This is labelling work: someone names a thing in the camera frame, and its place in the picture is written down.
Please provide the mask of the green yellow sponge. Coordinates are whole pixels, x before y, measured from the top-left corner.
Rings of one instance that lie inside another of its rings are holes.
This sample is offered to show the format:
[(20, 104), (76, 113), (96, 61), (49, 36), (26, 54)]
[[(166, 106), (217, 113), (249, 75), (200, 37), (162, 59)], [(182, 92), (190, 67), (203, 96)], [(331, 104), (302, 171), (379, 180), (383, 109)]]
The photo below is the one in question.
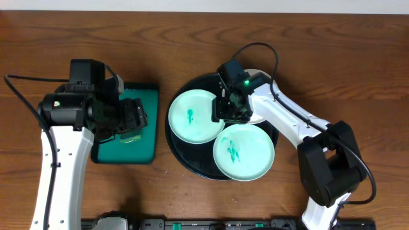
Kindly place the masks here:
[(137, 141), (142, 136), (142, 129), (135, 129), (120, 135), (120, 143)]

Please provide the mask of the white plate green stain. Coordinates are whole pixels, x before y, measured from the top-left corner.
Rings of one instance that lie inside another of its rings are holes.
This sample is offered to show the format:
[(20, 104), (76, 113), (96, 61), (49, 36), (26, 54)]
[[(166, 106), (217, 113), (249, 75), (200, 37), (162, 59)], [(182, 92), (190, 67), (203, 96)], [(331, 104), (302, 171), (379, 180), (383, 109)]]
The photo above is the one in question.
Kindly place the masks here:
[[(251, 77), (253, 77), (253, 75), (256, 75), (257, 73), (263, 73), (264, 75), (267, 76), (268, 80), (271, 80), (271, 76), (268, 73), (264, 72), (263, 70), (248, 68), (248, 69), (245, 69), (244, 71), (247, 72)], [(268, 92), (266, 94), (268, 96), (272, 96), (269, 84), (268, 84)], [(251, 96), (249, 95), (247, 97), (247, 99), (249, 99), (249, 104), (250, 104), (250, 106), (252, 106), (252, 102), (250, 101), (250, 97)], [(266, 119), (264, 117), (259, 116), (259, 114), (252, 111), (252, 116), (251, 116), (250, 120), (248, 121), (248, 124), (256, 125), (256, 124), (262, 123), (264, 121), (266, 121)]]

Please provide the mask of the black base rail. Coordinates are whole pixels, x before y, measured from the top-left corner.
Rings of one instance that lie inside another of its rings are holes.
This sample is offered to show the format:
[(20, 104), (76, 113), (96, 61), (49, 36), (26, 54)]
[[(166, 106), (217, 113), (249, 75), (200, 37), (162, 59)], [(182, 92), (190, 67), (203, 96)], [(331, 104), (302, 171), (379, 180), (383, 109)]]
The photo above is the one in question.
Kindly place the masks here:
[[(300, 220), (274, 218), (272, 220), (163, 220), (131, 221), (128, 229), (135, 230), (245, 230), (245, 229), (305, 229)], [(373, 220), (338, 220), (333, 229), (377, 230)]]

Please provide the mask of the black rectangular tray green water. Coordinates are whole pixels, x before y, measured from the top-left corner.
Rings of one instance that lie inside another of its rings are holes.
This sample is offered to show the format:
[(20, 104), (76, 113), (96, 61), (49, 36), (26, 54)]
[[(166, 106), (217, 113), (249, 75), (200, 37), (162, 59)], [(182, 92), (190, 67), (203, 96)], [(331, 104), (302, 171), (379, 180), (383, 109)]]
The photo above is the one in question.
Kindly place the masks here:
[(149, 164), (155, 156), (159, 87), (150, 83), (126, 82), (120, 98), (140, 98), (148, 116), (148, 126), (142, 129), (140, 138), (134, 141), (123, 142), (117, 136), (113, 141), (94, 144), (91, 160), (96, 164)]

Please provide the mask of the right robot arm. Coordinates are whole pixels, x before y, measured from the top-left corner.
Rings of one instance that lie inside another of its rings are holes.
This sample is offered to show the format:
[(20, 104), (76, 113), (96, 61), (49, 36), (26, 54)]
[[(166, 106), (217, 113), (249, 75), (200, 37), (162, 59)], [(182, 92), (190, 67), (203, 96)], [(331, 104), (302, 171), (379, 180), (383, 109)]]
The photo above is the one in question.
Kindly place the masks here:
[(333, 229), (342, 205), (368, 175), (351, 127), (312, 115), (283, 94), (272, 76), (246, 72), (236, 59), (217, 69), (221, 90), (212, 121), (246, 124), (262, 117), (297, 149), (300, 179), (309, 196), (298, 229)]

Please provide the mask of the light green plate front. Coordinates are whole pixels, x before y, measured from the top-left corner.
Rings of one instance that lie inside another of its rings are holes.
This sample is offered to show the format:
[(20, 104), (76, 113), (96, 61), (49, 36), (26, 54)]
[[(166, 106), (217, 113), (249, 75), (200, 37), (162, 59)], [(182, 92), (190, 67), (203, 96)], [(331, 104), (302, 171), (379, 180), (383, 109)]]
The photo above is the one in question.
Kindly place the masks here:
[(231, 125), (218, 135), (213, 159), (218, 169), (236, 181), (264, 176), (273, 165), (275, 147), (270, 136), (255, 125)]

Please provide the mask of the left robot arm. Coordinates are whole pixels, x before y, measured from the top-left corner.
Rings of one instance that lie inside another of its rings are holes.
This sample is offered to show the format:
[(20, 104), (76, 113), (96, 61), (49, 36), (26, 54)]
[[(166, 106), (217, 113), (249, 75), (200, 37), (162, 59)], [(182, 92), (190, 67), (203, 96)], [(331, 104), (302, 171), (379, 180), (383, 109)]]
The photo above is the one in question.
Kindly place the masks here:
[(124, 83), (94, 59), (73, 59), (67, 84), (45, 95), (35, 114), (42, 125), (42, 170), (31, 229), (80, 229), (84, 176), (94, 144), (134, 137), (148, 125), (141, 99), (119, 96)]

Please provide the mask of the light green plate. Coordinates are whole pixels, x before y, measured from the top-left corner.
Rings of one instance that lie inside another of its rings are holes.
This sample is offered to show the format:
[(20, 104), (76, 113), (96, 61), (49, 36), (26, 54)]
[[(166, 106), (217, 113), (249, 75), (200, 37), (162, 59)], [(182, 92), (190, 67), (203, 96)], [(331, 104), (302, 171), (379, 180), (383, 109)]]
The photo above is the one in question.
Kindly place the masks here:
[(264, 176), (273, 165), (275, 147), (270, 136), (255, 125), (231, 125), (218, 135), (213, 159), (218, 169), (236, 181)]
[(190, 144), (214, 140), (224, 129), (225, 122), (212, 121), (212, 101), (216, 96), (203, 89), (191, 89), (177, 96), (168, 112), (173, 133)]

